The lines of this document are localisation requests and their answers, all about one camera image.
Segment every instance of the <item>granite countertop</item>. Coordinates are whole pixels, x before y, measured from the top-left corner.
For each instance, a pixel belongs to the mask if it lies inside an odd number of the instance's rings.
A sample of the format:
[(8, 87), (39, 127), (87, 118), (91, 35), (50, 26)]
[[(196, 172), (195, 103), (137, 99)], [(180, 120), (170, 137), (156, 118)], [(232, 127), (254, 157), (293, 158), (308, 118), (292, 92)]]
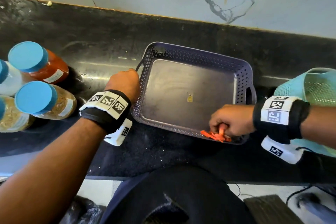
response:
[[(102, 90), (109, 77), (135, 68), (147, 45), (166, 42), (246, 60), (258, 98), (313, 67), (336, 68), (336, 40), (194, 22), (115, 10), (38, 1), (0, 0), (0, 58), (21, 41), (35, 41), (61, 56), (70, 75), (59, 86), (79, 102)], [(26, 132), (0, 135), (0, 176), (11, 175), (77, 119), (38, 120)], [(179, 163), (200, 165), (229, 183), (336, 184), (336, 159), (305, 152), (297, 165), (262, 149), (254, 133), (227, 145), (133, 123), (120, 147), (102, 142), (89, 179), (125, 179)]]

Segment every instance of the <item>plastic basket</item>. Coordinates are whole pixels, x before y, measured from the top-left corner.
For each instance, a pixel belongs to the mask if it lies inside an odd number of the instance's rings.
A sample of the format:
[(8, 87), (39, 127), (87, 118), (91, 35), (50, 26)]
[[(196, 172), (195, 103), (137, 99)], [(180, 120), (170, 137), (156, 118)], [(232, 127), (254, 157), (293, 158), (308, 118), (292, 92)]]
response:
[[(296, 96), (312, 105), (336, 106), (336, 70), (313, 68), (280, 85), (275, 96)], [(316, 153), (336, 157), (336, 150), (305, 139), (294, 139), (291, 143), (307, 147)]]

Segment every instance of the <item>jar label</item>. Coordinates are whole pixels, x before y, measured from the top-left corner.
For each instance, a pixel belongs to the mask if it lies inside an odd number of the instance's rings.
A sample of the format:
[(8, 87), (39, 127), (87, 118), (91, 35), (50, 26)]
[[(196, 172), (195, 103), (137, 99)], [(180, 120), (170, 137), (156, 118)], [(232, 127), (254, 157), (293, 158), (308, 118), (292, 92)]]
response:
[(44, 79), (47, 83), (52, 83), (54, 81), (57, 81), (61, 76), (64, 74), (64, 72), (60, 69), (57, 69), (56, 73), (54, 73), (51, 77)]
[(66, 116), (72, 109), (72, 106), (74, 105), (74, 101), (72, 99), (67, 99), (67, 103), (63, 111), (59, 114), (59, 116)]
[(9, 130), (9, 131), (18, 130), (23, 125), (25, 125), (28, 122), (28, 120), (29, 120), (29, 114), (22, 113), (20, 115), (19, 119), (17, 120), (17, 122), (15, 122), (15, 124), (11, 128), (8, 128), (7, 130)]

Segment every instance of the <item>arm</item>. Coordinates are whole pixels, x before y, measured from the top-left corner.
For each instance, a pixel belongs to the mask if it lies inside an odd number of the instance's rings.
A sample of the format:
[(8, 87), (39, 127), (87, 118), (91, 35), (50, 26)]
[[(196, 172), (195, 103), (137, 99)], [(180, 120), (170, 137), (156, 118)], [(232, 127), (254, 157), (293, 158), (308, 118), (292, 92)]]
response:
[[(241, 136), (255, 131), (253, 105), (225, 105), (217, 110), (209, 121), (212, 132), (225, 123), (228, 136)], [(301, 123), (303, 138), (336, 149), (336, 107), (312, 106), (306, 120)]]
[[(122, 91), (134, 103), (139, 92), (135, 70), (119, 72), (106, 89)], [(79, 119), (22, 170), (0, 186), (2, 223), (56, 223), (77, 194), (105, 130)]]

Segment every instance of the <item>red sauce jar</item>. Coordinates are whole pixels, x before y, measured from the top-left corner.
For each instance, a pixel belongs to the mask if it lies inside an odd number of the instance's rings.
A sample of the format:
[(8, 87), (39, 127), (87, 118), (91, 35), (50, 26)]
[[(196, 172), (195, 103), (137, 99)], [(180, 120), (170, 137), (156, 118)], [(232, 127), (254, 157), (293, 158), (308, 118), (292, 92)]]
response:
[(21, 42), (8, 53), (10, 64), (36, 80), (56, 84), (69, 75), (68, 65), (55, 53), (35, 42)]

